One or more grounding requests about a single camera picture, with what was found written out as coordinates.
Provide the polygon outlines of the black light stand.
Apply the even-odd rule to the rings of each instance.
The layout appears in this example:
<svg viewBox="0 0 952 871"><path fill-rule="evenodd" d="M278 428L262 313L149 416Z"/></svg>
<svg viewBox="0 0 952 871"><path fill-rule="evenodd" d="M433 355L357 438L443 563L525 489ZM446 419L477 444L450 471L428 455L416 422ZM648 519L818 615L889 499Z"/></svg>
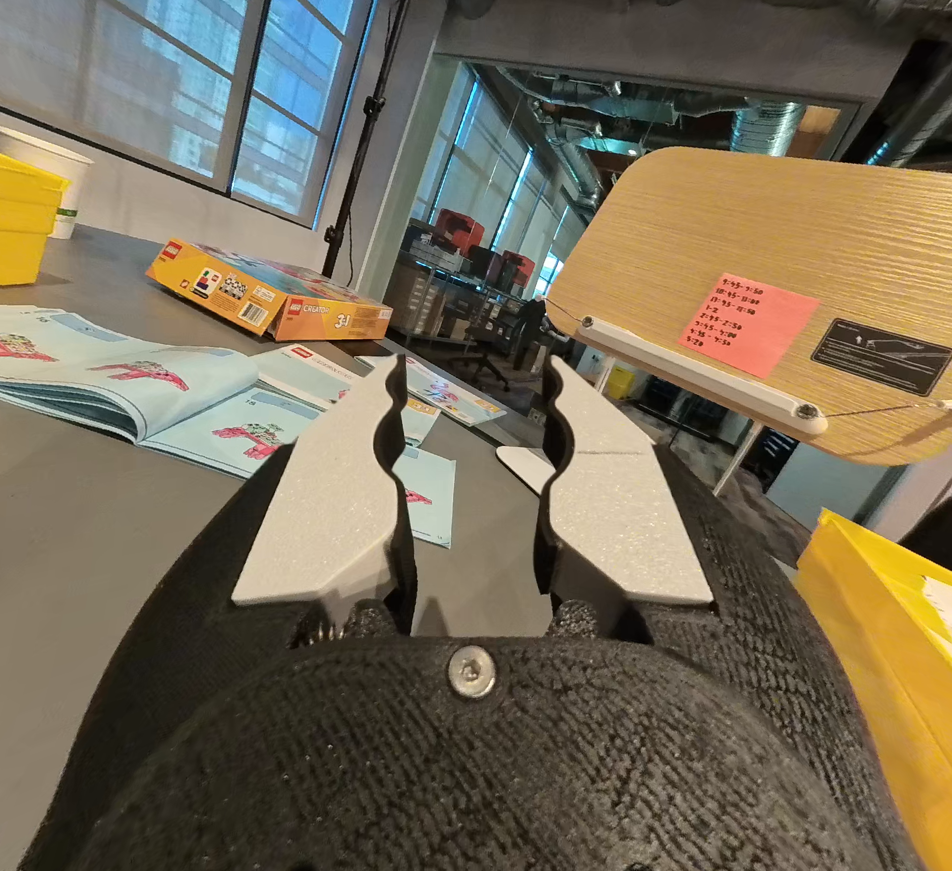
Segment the black light stand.
<svg viewBox="0 0 952 871"><path fill-rule="evenodd" d="M335 221L327 227L325 243L327 253L322 268L322 276L333 277L342 247L348 246L349 265L352 265L353 239L351 222L353 204L358 192L365 160L370 150L373 134L379 117L386 106L387 83L393 69L397 49L404 31L412 0L397 0L396 10L388 14L387 34L384 55L380 64L373 90L363 102L363 126L351 163L347 184Z"/></svg>

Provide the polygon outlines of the black office chair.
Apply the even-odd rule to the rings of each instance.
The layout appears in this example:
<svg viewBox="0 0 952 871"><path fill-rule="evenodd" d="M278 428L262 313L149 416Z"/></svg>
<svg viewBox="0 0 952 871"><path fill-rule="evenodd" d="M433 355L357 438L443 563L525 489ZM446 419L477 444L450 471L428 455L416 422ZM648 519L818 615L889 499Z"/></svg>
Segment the black office chair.
<svg viewBox="0 0 952 871"><path fill-rule="evenodd" d="M481 373L489 373L502 386L505 393L511 391L509 379L492 361L493 353L506 355L508 352L506 340L496 332L479 327L467 329L465 339L467 351L447 359L447 365L454 369L462 369L467 365L473 367L470 384L480 387Z"/></svg>

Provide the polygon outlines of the large framed window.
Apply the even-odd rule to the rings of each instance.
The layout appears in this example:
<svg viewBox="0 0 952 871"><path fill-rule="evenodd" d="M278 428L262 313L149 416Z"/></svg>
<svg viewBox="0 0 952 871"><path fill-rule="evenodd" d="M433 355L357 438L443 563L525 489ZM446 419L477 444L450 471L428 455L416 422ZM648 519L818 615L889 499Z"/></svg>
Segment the large framed window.
<svg viewBox="0 0 952 871"><path fill-rule="evenodd" d="M2 112L314 225L377 0L1 0Z"/></svg>

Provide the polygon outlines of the pink sticky note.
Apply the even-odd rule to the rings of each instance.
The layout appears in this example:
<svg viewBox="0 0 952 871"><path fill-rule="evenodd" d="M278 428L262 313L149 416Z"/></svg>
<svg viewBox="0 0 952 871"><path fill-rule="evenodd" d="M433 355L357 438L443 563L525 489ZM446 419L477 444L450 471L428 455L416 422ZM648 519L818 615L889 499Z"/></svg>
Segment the pink sticky note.
<svg viewBox="0 0 952 871"><path fill-rule="evenodd" d="M694 355L767 378L819 306L815 298L723 272L678 343Z"/></svg>

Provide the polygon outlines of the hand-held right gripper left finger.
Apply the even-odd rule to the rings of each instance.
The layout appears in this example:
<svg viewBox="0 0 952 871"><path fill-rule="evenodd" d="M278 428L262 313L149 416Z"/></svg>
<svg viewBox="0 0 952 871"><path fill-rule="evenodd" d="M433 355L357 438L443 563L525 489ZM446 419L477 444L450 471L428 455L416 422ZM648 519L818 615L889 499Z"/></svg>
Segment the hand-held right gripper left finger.
<svg viewBox="0 0 952 871"><path fill-rule="evenodd" d="M316 603L342 627L382 600L410 634L418 572L405 485L404 356L388 356L297 437L232 590L236 606Z"/></svg>

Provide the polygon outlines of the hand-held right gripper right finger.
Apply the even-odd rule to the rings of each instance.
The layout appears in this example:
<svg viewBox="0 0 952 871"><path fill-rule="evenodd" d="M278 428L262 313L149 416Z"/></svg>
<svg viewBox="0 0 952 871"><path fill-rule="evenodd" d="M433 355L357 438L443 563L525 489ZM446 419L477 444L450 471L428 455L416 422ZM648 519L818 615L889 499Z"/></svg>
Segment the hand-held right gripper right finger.
<svg viewBox="0 0 952 871"><path fill-rule="evenodd" d="M541 487L534 578L553 605L584 601L599 622L642 604L708 610L715 597L656 443L562 359L542 372Z"/></svg>

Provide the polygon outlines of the grey desk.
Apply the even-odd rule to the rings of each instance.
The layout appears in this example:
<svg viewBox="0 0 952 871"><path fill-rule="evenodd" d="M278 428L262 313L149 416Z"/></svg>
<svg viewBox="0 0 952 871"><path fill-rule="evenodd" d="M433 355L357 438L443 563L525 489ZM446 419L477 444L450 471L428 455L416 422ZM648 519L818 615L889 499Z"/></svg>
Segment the grey desk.
<svg viewBox="0 0 952 871"><path fill-rule="evenodd" d="M38 282L3 288L2 303L61 308L146 341L248 355L275 346L151 282L160 248L79 225L49 242ZM530 553L538 500L499 462L500 444L539 446L541 430L512 413L478 427L441 416L424 441L457 464L451 546L415 544L416 635L547 626ZM1 452L1 867L15 869L125 630L240 483L6 403Z"/></svg>

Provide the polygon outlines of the open light blue instruction booklet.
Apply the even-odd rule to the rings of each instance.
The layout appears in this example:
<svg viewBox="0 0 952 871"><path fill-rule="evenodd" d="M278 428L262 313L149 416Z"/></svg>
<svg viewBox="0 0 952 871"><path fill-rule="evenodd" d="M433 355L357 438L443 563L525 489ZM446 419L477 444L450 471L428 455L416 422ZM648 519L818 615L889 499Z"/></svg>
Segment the open light blue instruction booklet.
<svg viewBox="0 0 952 871"><path fill-rule="evenodd" d="M145 341L78 314L1 307L1 397L246 480L327 414L262 386L252 356Z"/></svg>

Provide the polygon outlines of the orange toy brick box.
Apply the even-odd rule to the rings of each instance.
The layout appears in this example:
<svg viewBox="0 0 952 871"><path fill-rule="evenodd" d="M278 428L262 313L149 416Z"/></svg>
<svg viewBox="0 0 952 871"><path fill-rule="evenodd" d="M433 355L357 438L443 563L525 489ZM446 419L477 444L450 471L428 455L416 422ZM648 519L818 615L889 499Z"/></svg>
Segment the orange toy brick box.
<svg viewBox="0 0 952 871"><path fill-rule="evenodd" d="M257 337L279 342L379 341L393 308L316 271L171 239L147 277Z"/></svg>

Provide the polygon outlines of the wooden book stand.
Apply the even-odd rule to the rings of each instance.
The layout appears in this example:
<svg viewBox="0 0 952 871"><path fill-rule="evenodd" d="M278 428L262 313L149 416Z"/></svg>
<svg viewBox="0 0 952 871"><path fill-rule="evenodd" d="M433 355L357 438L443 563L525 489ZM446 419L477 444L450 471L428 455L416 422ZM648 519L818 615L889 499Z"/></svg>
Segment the wooden book stand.
<svg viewBox="0 0 952 871"><path fill-rule="evenodd" d="M926 397L811 360L837 317L950 347L950 176L668 148L633 163L545 298L556 330L830 456L950 448L950 365ZM767 378L679 338L723 272L820 301Z"/></svg>

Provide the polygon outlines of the closed light blue instruction booklet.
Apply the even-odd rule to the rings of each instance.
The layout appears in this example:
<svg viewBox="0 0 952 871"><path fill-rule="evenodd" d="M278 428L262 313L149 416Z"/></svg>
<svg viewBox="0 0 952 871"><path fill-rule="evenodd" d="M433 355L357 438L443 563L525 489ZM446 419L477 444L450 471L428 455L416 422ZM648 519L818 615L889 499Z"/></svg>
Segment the closed light blue instruction booklet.
<svg viewBox="0 0 952 871"><path fill-rule="evenodd" d="M251 361L262 386L320 412L340 402L363 378L299 343L253 356ZM406 444L420 447L437 418L437 408L408 397L402 411Z"/></svg>
<svg viewBox="0 0 952 871"><path fill-rule="evenodd" d="M412 356L405 356L405 361L409 395L459 424L476 427L495 423L506 415L505 408L471 393Z"/></svg>

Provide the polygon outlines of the metal shelf rack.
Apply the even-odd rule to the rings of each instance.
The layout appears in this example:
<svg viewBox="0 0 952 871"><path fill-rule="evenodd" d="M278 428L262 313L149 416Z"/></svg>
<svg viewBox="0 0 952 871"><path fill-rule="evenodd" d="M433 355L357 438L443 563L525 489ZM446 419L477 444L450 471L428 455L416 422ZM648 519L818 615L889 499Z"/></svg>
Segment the metal shelf rack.
<svg viewBox="0 0 952 871"><path fill-rule="evenodd" d="M496 332L507 342L530 290L513 282L515 267L503 253L473 246L468 256L434 235L434 223L411 219L394 265L385 303L392 307L390 327L416 351L447 359L467 351L470 327Z"/></svg>

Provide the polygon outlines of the ribbed silver ventilation duct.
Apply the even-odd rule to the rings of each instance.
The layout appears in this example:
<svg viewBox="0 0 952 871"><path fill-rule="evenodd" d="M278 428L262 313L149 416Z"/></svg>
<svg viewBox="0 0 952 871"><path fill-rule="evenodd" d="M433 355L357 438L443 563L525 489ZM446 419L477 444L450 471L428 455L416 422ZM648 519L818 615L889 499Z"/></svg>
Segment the ribbed silver ventilation duct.
<svg viewBox="0 0 952 871"><path fill-rule="evenodd" d="M751 103L733 116L729 149L738 153L785 157L805 112L803 103Z"/></svg>

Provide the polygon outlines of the stacked yellow plastic bins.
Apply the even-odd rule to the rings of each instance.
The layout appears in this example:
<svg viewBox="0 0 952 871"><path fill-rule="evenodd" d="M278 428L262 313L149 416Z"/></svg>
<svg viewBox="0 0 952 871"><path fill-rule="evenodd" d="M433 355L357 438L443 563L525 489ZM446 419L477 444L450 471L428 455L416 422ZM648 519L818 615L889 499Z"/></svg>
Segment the stacked yellow plastic bins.
<svg viewBox="0 0 952 871"><path fill-rule="evenodd" d="M1 285L36 282L69 181L1 156Z"/></svg>

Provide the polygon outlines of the black label sticker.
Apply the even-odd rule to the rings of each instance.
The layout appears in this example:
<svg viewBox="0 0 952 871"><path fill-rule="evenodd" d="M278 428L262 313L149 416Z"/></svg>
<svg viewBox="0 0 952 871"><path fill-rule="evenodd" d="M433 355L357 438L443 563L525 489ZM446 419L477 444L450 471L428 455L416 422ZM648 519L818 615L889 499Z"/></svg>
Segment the black label sticker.
<svg viewBox="0 0 952 871"><path fill-rule="evenodd" d="M951 361L951 348L834 318L811 353L818 365L914 396L931 395Z"/></svg>

